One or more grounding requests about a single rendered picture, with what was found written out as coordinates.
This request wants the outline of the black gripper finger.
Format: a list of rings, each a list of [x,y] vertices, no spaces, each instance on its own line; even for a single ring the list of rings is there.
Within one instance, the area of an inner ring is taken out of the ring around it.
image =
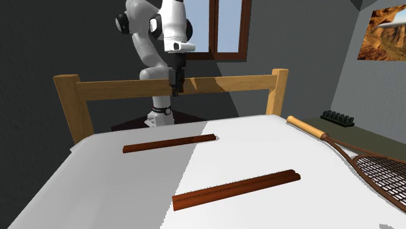
[[[184,70],[169,70],[169,85],[173,96],[183,93],[184,80]]]

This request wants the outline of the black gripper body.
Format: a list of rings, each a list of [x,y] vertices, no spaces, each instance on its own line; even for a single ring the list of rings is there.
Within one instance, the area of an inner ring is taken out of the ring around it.
[[[186,53],[170,53],[169,54],[169,74],[177,75],[180,77],[184,76],[184,68],[186,65]]]

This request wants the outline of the dark robot stand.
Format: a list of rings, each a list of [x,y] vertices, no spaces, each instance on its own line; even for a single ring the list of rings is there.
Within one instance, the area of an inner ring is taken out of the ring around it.
[[[175,124],[185,124],[191,122],[202,122],[205,119],[193,116],[190,114],[182,113],[179,111],[173,111],[174,115],[174,123]],[[140,129],[140,128],[147,128],[148,126],[144,123],[147,119],[147,116],[142,116],[140,118],[136,118],[121,124],[117,124],[115,126],[111,126],[111,131],[122,131],[122,130],[129,130],[129,129]]]

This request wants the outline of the brown framed window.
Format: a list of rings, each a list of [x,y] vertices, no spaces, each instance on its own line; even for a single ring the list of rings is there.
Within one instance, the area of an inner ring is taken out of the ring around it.
[[[252,0],[184,0],[193,26],[189,60],[245,62]]]

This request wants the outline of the short brown wooden bar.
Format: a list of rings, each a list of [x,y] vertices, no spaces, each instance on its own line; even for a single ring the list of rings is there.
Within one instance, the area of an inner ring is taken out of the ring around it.
[[[216,135],[214,134],[207,134],[207,135],[197,135],[192,137],[182,137],[177,139],[168,139],[162,141],[154,141],[154,142],[145,142],[139,144],[131,144],[123,146],[122,153],[131,153],[131,152],[140,152],[145,150],[153,150],[158,148],[166,148],[172,146],[180,146],[185,144],[194,144],[200,142],[207,142],[207,141],[214,141],[216,139]]]

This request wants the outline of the wooden bed with white sheet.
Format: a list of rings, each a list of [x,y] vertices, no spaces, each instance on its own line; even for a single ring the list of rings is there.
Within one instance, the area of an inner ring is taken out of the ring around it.
[[[281,117],[288,71],[198,77],[188,94],[266,89],[263,115],[95,134],[89,100],[170,93],[159,80],[55,86],[74,138],[65,162],[8,229],[406,229],[406,213],[327,143]],[[123,146],[214,134],[214,141],[122,153]],[[174,211],[172,196],[285,170],[295,182]]]

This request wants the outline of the long brown wooden bar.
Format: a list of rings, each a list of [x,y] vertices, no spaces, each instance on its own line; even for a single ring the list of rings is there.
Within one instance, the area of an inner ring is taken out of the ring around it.
[[[172,207],[178,211],[209,202],[230,198],[269,187],[295,182],[301,179],[301,175],[290,169],[255,178],[249,178],[238,182],[226,183],[210,188],[172,196]]]

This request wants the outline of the black ridged rack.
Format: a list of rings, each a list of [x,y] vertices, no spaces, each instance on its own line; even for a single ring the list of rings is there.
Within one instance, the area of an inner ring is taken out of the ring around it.
[[[352,127],[355,125],[353,117],[350,117],[345,114],[337,113],[332,110],[323,111],[320,118],[322,118],[326,121],[332,122],[336,125],[342,126],[344,128]]]

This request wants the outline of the dark green side table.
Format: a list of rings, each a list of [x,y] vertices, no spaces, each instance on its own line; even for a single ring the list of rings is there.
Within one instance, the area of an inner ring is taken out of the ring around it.
[[[356,126],[344,128],[321,118],[303,122],[324,131],[332,138],[371,152],[406,161],[406,144],[380,136]]]

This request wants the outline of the wooden racket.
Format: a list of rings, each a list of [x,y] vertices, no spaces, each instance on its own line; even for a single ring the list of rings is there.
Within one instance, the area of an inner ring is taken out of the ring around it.
[[[294,116],[286,121],[327,142],[355,169],[357,174],[381,196],[406,213],[406,162],[338,141]]]

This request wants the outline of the canyon wall picture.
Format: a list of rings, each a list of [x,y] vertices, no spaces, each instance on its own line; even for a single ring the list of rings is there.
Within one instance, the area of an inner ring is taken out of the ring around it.
[[[406,61],[406,5],[372,12],[357,59]]]

